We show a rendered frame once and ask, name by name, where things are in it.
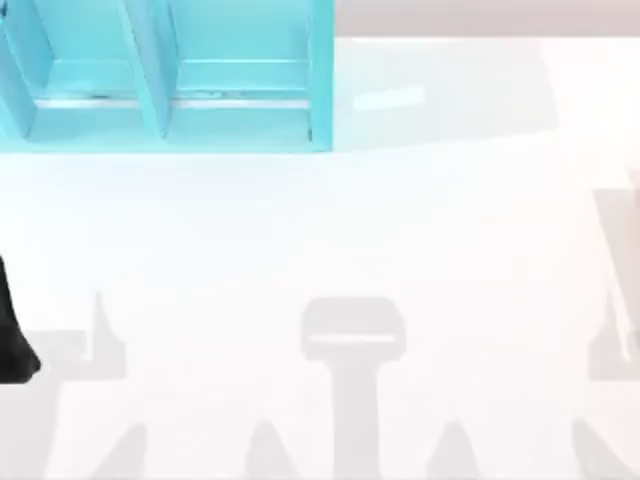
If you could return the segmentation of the light blue rack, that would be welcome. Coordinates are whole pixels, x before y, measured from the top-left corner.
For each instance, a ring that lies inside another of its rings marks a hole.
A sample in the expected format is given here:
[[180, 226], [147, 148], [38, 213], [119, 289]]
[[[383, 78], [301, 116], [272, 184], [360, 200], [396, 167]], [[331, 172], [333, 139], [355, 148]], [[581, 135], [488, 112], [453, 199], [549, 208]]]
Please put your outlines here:
[[333, 147], [336, 0], [0, 0], [0, 153]]

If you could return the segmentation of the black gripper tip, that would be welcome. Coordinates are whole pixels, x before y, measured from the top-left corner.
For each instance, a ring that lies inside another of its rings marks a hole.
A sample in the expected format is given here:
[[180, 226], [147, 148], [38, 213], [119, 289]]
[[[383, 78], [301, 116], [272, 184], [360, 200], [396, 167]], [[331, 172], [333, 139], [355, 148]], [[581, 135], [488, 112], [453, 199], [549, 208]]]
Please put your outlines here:
[[0, 385], [25, 384], [42, 368], [17, 320], [0, 256]]

